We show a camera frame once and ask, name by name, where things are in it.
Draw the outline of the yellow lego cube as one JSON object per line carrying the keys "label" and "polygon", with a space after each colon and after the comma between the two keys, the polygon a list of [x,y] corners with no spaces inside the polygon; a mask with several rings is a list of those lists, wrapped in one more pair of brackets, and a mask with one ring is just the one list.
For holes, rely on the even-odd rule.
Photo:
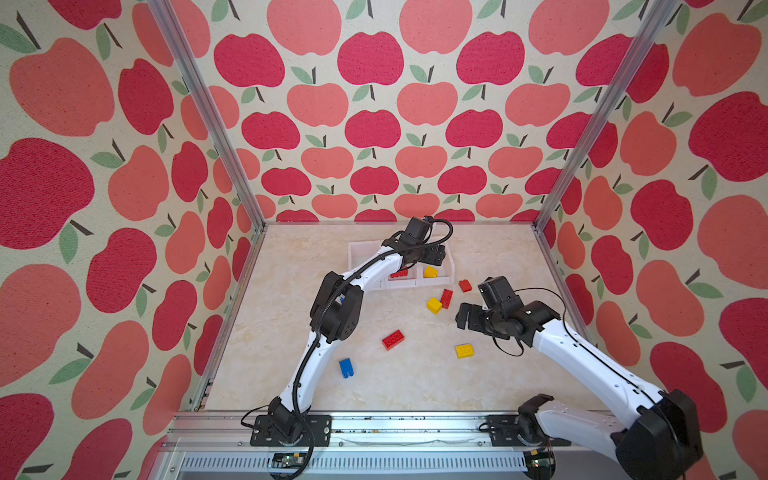
{"label": "yellow lego cube", "polygon": [[431,298],[427,301],[426,307],[431,313],[437,315],[443,309],[443,304],[436,298]]}

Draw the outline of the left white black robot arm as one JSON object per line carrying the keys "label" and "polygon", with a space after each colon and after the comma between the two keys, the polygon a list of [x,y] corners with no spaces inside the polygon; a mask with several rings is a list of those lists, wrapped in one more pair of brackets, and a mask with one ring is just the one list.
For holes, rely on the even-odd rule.
{"label": "left white black robot arm", "polygon": [[310,334],[293,378],[268,406],[271,435],[287,444],[310,431],[307,413],[330,357],[357,327],[365,290],[415,263],[440,266],[445,258],[441,240],[403,243],[389,239],[375,255],[343,274],[329,272],[310,309]]}

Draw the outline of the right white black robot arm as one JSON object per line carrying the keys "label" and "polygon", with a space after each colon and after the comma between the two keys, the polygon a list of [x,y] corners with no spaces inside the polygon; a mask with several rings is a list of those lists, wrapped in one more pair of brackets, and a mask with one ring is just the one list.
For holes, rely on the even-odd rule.
{"label": "right white black robot arm", "polygon": [[704,457],[695,402],[667,392],[617,364],[577,333],[560,315],[534,301],[484,308],[463,303],[458,328],[493,339],[514,339],[549,357],[609,409],[608,415],[573,409],[538,394],[517,410],[508,432],[527,446],[549,439],[570,441],[616,461],[632,479],[679,479]]}

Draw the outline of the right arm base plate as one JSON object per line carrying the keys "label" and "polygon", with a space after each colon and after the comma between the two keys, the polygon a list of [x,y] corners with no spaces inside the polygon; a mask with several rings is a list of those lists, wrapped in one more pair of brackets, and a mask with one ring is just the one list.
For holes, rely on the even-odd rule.
{"label": "right arm base plate", "polygon": [[571,446],[572,443],[561,438],[549,437],[543,430],[525,416],[489,415],[480,424],[478,430],[487,433],[494,447],[557,447]]}

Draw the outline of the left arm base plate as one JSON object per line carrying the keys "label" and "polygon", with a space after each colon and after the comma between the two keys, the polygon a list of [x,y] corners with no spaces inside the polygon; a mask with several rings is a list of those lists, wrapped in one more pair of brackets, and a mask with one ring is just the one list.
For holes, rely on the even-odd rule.
{"label": "left arm base plate", "polygon": [[254,447],[327,447],[332,430],[331,415],[307,415],[305,422],[291,417],[280,423],[273,416],[259,415],[251,433]]}

